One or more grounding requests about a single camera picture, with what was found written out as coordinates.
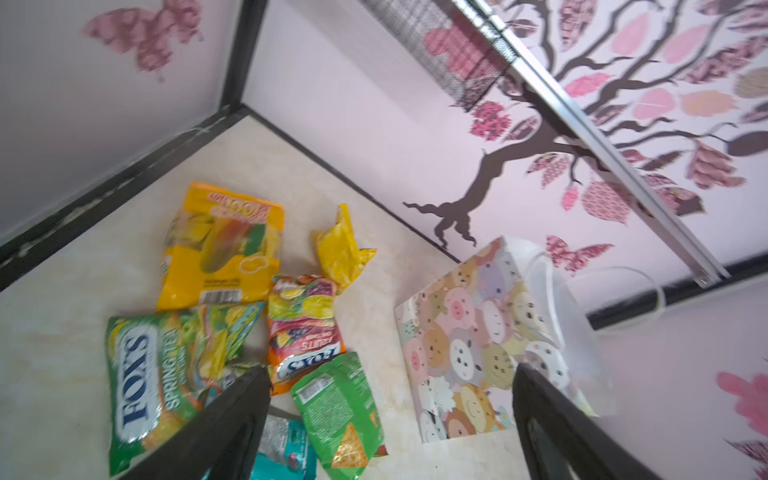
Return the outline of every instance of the butterfly decal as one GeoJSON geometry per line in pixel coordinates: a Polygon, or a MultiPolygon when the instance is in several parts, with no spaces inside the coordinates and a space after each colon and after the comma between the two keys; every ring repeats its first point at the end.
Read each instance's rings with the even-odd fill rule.
{"type": "Polygon", "coordinates": [[[610,243],[599,243],[571,252],[563,239],[547,235],[547,253],[552,258],[552,263],[555,266],[565,265],[565,270],[573,274],[585,268],[589,264],[589,259],[599,257],[612,246],[610,243]]]}
{"type": "MultiPolygon", "coordinates": [[[[182,44],[195,36],[203,40],[197,30],[201,15],[199,0],[163,0],[158,13],[144,8],[118,8],[97,15],[83,27],[83,34],[120,54],[136,49],[139,71],[159,71],[173,57],[171,38],[178,38],[182,44]]],[[[163,81],[159,72],[158,80],[163,81]]]]}

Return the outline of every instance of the black corner strip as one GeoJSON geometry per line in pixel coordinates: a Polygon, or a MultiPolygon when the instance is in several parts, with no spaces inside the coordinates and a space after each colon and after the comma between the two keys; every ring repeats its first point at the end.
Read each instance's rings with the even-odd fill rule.
{"type": "Polygon", "coordinates": [[[247,115],[216,113],[2,245],[0,291],[247,115]]]}
{"type": "Polygon", "coordinates": [[[236,111],[240,105],[265,10],[266,0],[243,0],[221,95],[221,109],[236,111]]]}
{"type": "Polygon", "coordinates": [[[291,137],[286,132],[280,130],[277,126],[275,126],[275,124],[273,124],[272,122],[270,122],[266,118],[262,117],[261,115],[259,115],[255,111],[253,111],[253,109],[249,108],[247,105],[243,105],[243,109],[246,110],[248,112],[248,114],[250,114],[251,117],[255,118],[260,123],[264,124],[265,127],[269,128],[273,133],[277,134],[277,136],[279,136],[280,138],[282,138],[283,140],[285,140],[286,142],[291,144],[291,146],[296,148],[298,151],[300,151],[301,153],[305,154],[307,157],[312,159],[312,161],[314,161],[316,164],[318,164],[322,168],[326,169],[334,177],[336,177],[339,180],[341,180],[342,182],[344,182],[348,187],[352,188],[358,194],[363,195],[365,198],[367,198],[368,200],[373,202],[374,205],[376,205],[378,208],[384,210],[386,213],[391,215],[392,218],[394,218],[395,220],[399,221],[400,223],[402,223],[403,225],[408,227],[408,229],[411,230],[413,233],[415,233],[416,235],[419,235],[422,239],[424,239],[425,241],[429,242],[434,248],[436,248],[436,249],[440,250],[441,252],[443,252],[448,258],[450,258],[451,260],[453,260],[456,263],[461,263],[458,260],[458,258],[456,258],[453,255],[451,255],[446,249],[442,248],[437,243],[435,243],[434,240],[432,240],[431,238],[427,237],[425,234],[419,232],[416,228],[412,227],[410,225],[410,223],[406,222],[402,218],[400,218],[397,215],[395,215],[389,208],[385,207],[384,205],[381,204],[381,202],[379,202],[377,199],[373,198],[373,196],[371,196],[371,194],[369,194],[367,191],[363,190],[358,184],[356,184],[355,182],[351,181],[346,175],[344,175],[343,173],[338,171],[336,168],[332,167],[328,162],[326,162],[322,158],[318,157],[310,149],[308,149],[307,147],[304,147],[295,138],[291,137]]]}
{"type": "MultiPolygon", "coordinates": [[[[667,297],[667,305],[674,305],[695,296],[704,295],[713,290],[731,286],[735,283],[748,280],[752,277],[768,272],[768,254],[757,255],[740,262],[726,265],[726,270],[731,277],[722,282],[715,283],[709,288],[701,288],[692,279],[681,280],[664,287],[664,295],[667,297]]],[[[656,308],[656,290],[648,290],[630,299],[614,303],[603,309],[589,313],[589,323],[594,329],[623,322],[635,316],[652,312],[656,308]]]]}

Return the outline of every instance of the triangular chip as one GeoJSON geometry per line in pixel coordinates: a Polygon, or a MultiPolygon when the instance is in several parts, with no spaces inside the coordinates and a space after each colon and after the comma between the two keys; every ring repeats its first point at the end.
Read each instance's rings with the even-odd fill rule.
{"type": "Polygon", "coordinates": [[[341,445],[336,450],[331,462],[332,468],[362,468],[368,465],[368,455],[357,436],[355,426],[350,423],[341,439],[341,445]]]}

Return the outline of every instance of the wire mesh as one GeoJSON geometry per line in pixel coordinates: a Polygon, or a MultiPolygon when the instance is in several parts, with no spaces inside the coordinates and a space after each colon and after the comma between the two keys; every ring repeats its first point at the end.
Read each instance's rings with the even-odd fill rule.
{"type": "Polygon", "coordinates": [[[450,0],[360,1],[466,111],[509,66],[450,0]]]}

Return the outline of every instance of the silver metal bar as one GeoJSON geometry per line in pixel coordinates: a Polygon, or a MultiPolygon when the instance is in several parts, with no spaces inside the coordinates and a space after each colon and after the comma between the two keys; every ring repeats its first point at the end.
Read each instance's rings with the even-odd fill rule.
{"type": "Polygon", "coordinates": [[[694,272],[694,279],[705,288],[730,277],[714,255],[688,230],[680,218],[659,198],[635,169],[592,123],[576,101],[565,92],[544,65],[523,45],[506,24],[483,0],[451,0],[456,8],[509,61],[533,91],[576,134],[592,153],[635,196],[653,216],[659,238],[694,272]]]}

